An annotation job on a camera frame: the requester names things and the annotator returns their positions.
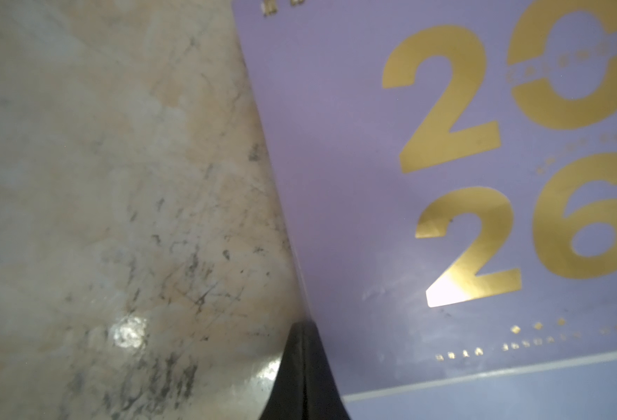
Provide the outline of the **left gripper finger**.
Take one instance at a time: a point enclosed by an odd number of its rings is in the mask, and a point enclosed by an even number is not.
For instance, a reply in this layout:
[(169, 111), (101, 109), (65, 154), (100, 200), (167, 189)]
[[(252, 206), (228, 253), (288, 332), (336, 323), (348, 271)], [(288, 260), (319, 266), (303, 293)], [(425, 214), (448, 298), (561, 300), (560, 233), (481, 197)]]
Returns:
[(260, 420), (350, 420), (317, 326), (292, 325)]

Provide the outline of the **purple calendar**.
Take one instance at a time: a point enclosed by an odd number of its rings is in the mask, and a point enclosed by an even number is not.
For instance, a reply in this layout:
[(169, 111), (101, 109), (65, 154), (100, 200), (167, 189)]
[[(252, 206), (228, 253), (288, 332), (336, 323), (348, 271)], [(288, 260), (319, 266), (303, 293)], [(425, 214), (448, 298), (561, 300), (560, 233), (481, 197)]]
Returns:
[(617, 1), (236, 1), (350, 419), (617, 419)]

